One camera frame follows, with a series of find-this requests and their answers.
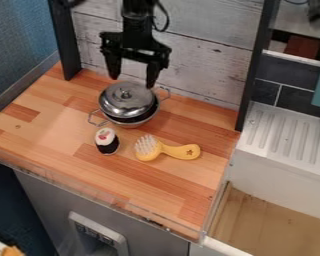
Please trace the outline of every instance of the pot lid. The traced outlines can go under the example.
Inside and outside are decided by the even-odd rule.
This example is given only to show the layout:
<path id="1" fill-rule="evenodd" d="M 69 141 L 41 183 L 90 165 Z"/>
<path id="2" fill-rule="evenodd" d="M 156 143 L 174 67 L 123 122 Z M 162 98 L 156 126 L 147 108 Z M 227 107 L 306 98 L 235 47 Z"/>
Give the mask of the pot lid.
<path id="1" fill-rule="evenodd" d="M 154 104 L 154 94 L 137 83 L 110 85 L 99 96 L 102 111 L 110 116 L 131 118 L 144 114 Z"/>

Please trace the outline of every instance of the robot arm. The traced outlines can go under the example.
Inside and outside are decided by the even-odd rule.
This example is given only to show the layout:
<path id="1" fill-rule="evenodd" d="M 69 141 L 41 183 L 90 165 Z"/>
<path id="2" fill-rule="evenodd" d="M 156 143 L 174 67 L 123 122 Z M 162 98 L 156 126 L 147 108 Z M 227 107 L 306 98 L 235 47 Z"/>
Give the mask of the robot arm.
<path id="1" fill-rule="evenodd" d="M 59 0 L 74 7 L 86 0 Z M 159 29 L 154 23 L 154 9 L 158 7 L 166 16 L 166 24 Z M 123 58 L 147 64 L 146 87 L 152 88 L 160 71 L 168 68 L 171 48 L 153 38 L 153 28 L 164 32 L 169 26 L 169 15 L 160 0 L 123 0 L 122 32 L 101 32 L 101 52 L 105 57 L 109 75 L 117 79 Z"/>

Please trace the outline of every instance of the pot handle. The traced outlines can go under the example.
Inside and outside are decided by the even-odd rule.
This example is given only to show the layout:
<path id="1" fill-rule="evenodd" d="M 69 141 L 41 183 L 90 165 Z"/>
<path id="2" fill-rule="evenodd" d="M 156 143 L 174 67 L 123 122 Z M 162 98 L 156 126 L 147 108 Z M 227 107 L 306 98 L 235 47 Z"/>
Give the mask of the pot handle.
<path id="1" fill-rule="evenodd" d="M 168 100 L 169 98 L 171 98 L 171 90 L 170 90 L 170 89 L 165 88 L 165 87 L 162 87 L 162 86 L 160 86 L 160 87 L 158 87 L 158 88 L 161 89 L 161 90 L 167 91 L 167 96 L 166 96 L 165 98 L 161 99 L 161 100 L 160 100 L 161 102 L 163 102 L 163 101 Z"/>
<path id="2" fill-rule="evenodd" d="M 96 109 L 96 110 L 91 111 L 91 112 L 89 113 L 88 122 L 89 122 L 90 124 L 93 124 L 93 125 L 96 126 L 96 127 L 102 127 L 103 125 L 106 125 L 107 123 L 109 123 L 109 121 L 104 120 L 104 121 L 102 121 L 102 122 L 99 123 L 99 124 L 97 124 L 96 122 L 92 121 L 92 116 L 93 116 L 95 113 L 97 113 L 98 111 L 101 111 L 101 110 L 100 110 L 100 109 Z"/>

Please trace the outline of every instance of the brush bristles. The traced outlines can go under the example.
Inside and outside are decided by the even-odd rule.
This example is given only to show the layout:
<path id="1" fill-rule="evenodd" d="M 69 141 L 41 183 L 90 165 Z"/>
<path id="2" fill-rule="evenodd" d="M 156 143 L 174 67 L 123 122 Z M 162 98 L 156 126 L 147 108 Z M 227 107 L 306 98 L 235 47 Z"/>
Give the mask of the brush bristles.
<path id="1" fill-rule="evenodd" d="M 135 143 L 135 151 L 140 155 L 148 155 L 155 150 L 157 143 L 152 135 L 145 135 Z"/>

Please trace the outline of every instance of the silver pot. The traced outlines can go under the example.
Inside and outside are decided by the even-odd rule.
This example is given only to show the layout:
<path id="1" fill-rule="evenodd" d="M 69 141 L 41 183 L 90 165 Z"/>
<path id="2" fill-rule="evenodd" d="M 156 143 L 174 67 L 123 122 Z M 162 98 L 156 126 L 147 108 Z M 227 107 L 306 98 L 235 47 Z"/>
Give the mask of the silver pot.
<path id="1" fill-rule="evenodd" d="M 99 96 L 100 108 L 89 114 L 88 122 L 97 127 L 111 122 L 124 128 L 136 128 L 152 119 L 158 113 L 160 103 L 171 97 L 169 89 L 160 89 L 168 93 L 161 100 L 154 90 L 148 90 L 142 85 L 130 82 L 113 84 Z M 107 120 L 96 123 L 92 121 L 92 116 L 99 111 Z"/>

